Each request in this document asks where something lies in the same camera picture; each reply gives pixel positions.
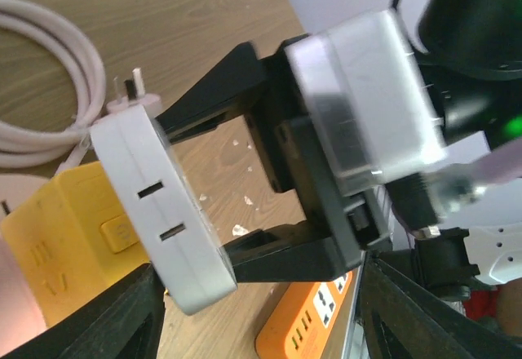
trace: orange power strip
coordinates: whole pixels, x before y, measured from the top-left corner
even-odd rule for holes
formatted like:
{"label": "orange power strip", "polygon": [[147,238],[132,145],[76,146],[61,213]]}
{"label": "orange power strip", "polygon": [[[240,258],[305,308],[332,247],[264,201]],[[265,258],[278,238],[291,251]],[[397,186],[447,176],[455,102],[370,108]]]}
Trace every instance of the orange power strip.
{"label": "orange power strip", "polygon": [[319,359],[352,273],[334,281],[290,284],[255,340],[260,359]]}

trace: white wall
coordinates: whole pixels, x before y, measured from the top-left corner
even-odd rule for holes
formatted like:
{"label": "white wall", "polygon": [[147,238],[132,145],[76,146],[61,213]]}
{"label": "white wall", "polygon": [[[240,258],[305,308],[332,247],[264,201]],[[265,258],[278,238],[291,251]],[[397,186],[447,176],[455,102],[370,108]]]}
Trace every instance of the white wall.
{"label": "white wall", "polygon": [[[328,28],[364,11],[379,11],[390,0],[290,0],[303,27],[309,33]],[[414,35],[418,17],[427,0],[403,0],[401,14],[410,35]],[[474,135],[449,148],[446,162],[469,162],[488,152],[482,134]],[[512,224],[522,221],[522,180],[491,189],[482,202],[452,216],[443,227],[461,225]]]}

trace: yellow button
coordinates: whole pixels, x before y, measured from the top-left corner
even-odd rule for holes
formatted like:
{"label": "yellow button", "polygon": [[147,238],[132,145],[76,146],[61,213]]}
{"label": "yellow button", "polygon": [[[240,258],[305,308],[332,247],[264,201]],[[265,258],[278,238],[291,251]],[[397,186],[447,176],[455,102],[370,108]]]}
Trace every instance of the yellow button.
{"label": "yellow button", "polygon": [[118,216],[103,223],[101,225],[101,233],[113,253],[124,251],[139,241],[126,215]]}

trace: white cable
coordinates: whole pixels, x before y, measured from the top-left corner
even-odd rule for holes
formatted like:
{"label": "white cable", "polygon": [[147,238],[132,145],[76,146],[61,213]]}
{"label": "white cable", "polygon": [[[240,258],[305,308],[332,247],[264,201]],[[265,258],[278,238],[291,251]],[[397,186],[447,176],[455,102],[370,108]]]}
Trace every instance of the white cable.
{"label": "white cable", "polygon": [[31,38],[54,54],[69,72],[78,102],[75,122],[63,132],[30,131],[0,121],[0,167],[41,165],[72,148],[59,171],[77,166],[87,151],[82,141],[88,127],[105,101],[105,71],[98,51],[63,16],[25,0],[0,0],[0,28]]}

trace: wooden table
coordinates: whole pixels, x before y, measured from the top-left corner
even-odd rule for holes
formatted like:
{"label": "wooden table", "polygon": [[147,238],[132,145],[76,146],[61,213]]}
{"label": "wooden table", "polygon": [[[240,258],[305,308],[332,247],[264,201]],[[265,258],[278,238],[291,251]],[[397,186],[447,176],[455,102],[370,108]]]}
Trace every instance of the wooden table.
{"label": "wooden table", "polygon": [[[32,0],[80,27],[99,49],[110,81],[141,67],[147,88],[176,101],[236,44],[253,40],[260,55],[302,32],[286,0]],[[59,63],[27,39],[0,30],[0,118],[45,131],[64,129],[76,101]],[[113,98],[109,90],[108,98]],[[195,192],[223,242],[235,224],[296,223],[293,193],[274,194],[241,119],[176,147]],[[58,162],[26,170],[52,175]],[[284,285],[245,284],[220,303],[185,317],[167,300],[159,357],[256,358],[254,338]],[[347,306],[324,357],[339,358]]]}

